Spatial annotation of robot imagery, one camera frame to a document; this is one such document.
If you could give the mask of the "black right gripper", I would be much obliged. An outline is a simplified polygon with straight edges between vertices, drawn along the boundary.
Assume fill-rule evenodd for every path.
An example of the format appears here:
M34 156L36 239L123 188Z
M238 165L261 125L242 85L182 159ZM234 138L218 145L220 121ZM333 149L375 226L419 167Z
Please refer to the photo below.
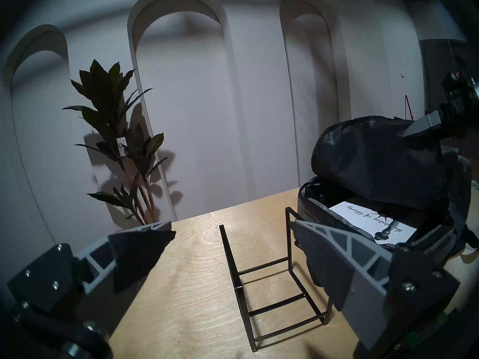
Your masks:
M446 102L440 111L414 121L402 132L402 138L439 139L442 129L446 137L465 138L470 131L478 131L478 81L463 57L454 54L454 62L458 71L447 73L441 83Z

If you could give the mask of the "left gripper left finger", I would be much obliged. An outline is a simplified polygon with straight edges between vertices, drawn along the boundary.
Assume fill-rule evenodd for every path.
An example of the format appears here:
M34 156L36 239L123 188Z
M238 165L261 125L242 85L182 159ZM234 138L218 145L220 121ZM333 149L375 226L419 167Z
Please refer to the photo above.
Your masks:
M68 243L58 243L7 286L17 303L47 314L64 303L75 306L110 276L120 293L150 273L175 235L171 222L157 222L103 237L75 255Z

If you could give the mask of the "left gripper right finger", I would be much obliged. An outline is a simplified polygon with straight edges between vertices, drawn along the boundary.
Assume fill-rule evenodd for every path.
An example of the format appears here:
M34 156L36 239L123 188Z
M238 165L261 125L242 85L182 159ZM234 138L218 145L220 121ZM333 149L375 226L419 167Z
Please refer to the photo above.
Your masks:
M460 285L433 256L405 243L390 252L362 235L300 220L294 237L358 337L355 351L404 350L406 336L432 323Z

